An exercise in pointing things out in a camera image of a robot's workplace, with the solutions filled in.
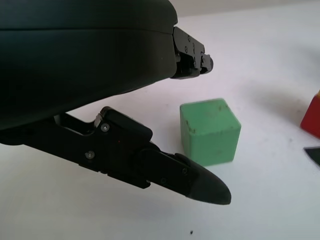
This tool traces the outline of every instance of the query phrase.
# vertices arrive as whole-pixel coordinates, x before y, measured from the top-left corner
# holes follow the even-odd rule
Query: white surface
[[[231,205],[156,185],[141,190],[25,146],[0,145],[0,239],[319,239],[320,169],[303,147],[320,142],[298,127],[320,89],[319,13],[312,3],[182,18],[179,25],[212,54],[211,74],[73,111],[89,121],[112,106],[174,153],[182,152],[179,105],[225,98],[242,123],[239,144],[232,163],[209,169],[229,186]]]
[[[306,3],[312,1],[319,0],[170,0],[180,17],[281,6],[294,3]]]

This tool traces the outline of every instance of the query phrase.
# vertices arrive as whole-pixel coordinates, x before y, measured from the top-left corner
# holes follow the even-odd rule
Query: black object
[[[320,147],[305,147],[304,151],[318,166],[320,166]]]
[[[209,73],[204,46],[174,27],[168,0],[0,1],[0,143],[27,145],[140,188],[229,204],[227,186],[152,131],[105,107],[85,123],[65,112],[166,78]]]

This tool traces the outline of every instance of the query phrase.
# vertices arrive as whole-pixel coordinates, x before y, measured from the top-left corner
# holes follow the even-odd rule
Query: metal bracket
[[[214,62],[205,46],[178,27],[173,29],[177,71],[173,79],[194,78],[212,71]]]

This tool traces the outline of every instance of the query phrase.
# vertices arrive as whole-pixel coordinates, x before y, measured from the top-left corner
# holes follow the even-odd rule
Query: green wooden block
[[[224,99],[180,106],[181,140],[187,157],[202,166],[234,159],[241,124]]]

